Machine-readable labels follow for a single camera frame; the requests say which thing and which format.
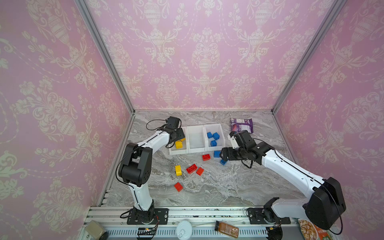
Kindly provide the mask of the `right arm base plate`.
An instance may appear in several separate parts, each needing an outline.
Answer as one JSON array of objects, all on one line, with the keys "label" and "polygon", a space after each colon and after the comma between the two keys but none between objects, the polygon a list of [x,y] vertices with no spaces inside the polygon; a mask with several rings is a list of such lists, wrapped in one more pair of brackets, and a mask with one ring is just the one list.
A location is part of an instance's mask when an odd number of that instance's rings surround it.
[{"label": "right arm base plate", "polygon": [[290,218],[279,218],[270,209],[264,208],[248,208],[246,216],[249,218],[251,225],[289,225],[291,224]]}]

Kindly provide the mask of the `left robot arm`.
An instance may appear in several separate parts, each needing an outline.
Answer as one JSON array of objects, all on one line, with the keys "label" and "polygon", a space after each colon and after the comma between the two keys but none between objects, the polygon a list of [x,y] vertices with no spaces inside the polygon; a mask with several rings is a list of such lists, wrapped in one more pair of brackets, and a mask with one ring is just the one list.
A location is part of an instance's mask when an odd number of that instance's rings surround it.
[{"label": "left robot arm", "polygon": [[185,138],[182,128],[161,129],[139,143],[128,143],[116,170],[117,180],[130,188],[134,206],[129,220],[149,224],[155,218],[154,200],[150,196],[148,180],[152,171],[152,158],[160,148]]}]

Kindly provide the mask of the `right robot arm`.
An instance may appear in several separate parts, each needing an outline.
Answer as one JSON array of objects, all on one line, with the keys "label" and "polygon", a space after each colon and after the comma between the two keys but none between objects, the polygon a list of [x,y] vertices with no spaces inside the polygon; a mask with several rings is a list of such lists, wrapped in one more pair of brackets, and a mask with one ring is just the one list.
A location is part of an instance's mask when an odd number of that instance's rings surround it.
[{"label": "right robot arm", "polygon": [[336,179],[324,179],[303,169],[269,144],[259,143],[248,149],[223,148],[220,158],[224,162],[250,160],[264,166],[290,182],[304,195],[303,199],[270,199],[264,205],[264,216],[270,223],[283,218],[304,219],[320,229],[329,230],[346,210],[342,188]]}]

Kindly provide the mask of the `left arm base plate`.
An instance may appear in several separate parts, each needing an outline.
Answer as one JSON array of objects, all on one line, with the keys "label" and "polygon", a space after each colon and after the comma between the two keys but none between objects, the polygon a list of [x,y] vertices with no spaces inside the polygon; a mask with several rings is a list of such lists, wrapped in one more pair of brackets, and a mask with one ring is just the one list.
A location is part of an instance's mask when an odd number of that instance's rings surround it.
[{"label": "left arm base plate", "polygon": [[169,209],[155,208],[149,211],[141,211],[135,208],[128,213],[128,225],[166,225],[168,223]]}]

